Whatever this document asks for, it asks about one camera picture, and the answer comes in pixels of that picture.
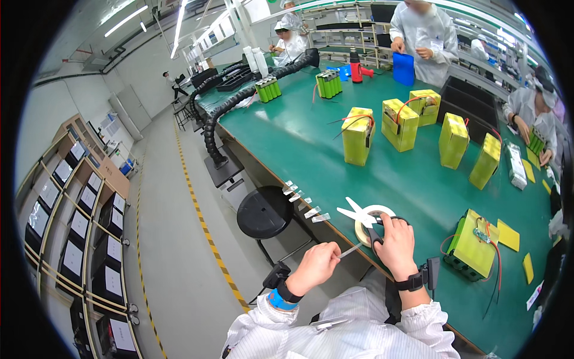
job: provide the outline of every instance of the wrist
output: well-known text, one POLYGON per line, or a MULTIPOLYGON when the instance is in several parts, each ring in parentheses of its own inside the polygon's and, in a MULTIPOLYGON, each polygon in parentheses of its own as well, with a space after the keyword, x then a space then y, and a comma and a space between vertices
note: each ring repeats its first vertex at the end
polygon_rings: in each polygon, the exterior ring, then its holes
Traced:
POLYGON ((303 281, 298 278, 296 271, 287 278, 285 281, 285 286, 289 292, 291 292, 291 294, 296 296, 304 296, 308 291, 311 290, 308 285, 305 285, 303 281))
POLYGON ((405 281, 409 279, 410 275, 418 273, 418 267, 414 261, 402 265, 400 268, 389 268, 395 281, 405 281))

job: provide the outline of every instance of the white container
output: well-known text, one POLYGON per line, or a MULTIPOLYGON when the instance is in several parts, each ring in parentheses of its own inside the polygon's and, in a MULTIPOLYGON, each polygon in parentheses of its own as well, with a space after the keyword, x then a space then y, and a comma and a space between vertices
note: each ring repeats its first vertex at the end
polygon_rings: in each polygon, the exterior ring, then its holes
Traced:
POLYGON ((261 52, 260 48, 253 49, 253 55, 255 56, 255 61, 257 62, 257 67, 259 68, 259 72, 261 76, 265 77, 269 74, 269 70, 267 69, 267 64, 265 63, 265 57, 261 52))
POLYGON ((257 62, 255 62, 255 56, 253 56, 253 51, 251 50, 251 46, 244 47, 243 53, 245 54, 245 57, 247 58, 247 62, 249 63, 249 68, 251 69, 251 72, 257 71, 257 62))

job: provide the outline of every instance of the blue plastic sheet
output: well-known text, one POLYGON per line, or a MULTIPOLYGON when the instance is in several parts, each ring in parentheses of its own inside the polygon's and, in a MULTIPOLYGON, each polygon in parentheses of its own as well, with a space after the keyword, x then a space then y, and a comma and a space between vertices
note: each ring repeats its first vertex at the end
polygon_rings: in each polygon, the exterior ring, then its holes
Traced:
POLYGON ((414 58, 393 52, 393 79, 406 86, 414 84, 414 58))
POLYGON ((341 81, 347 81, 351 77, 351 64, 341 66, 341 67, 331 67, 327 66, 327 70, 337 70, 339 71, 339 77, 341 81))

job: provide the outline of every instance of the wristwatch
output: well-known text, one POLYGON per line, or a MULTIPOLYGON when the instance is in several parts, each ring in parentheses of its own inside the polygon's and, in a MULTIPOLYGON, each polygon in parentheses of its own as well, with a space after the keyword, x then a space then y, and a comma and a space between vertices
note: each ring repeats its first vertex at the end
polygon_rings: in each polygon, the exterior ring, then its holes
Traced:
POLYGON ((425 264, 422 265, 419 268, 418 273, 411 274, 407 280, 396 281, 395 285, 397 286, 397 289, 400 291, 409 291, 409 292, 414 292, 421 289, 422 286, 428 283, 429 281, 428 270, 424 268, 424 266, 426 265, 425 264))

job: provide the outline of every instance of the door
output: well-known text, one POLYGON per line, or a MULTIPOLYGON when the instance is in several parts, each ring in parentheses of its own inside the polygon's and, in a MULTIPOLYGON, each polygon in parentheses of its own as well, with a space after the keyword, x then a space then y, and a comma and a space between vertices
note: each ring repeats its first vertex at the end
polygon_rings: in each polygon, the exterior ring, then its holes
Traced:
POLYGON ((143 130, 152 122, 131 85, 120 91, 118 98, 138 130, 143 130))

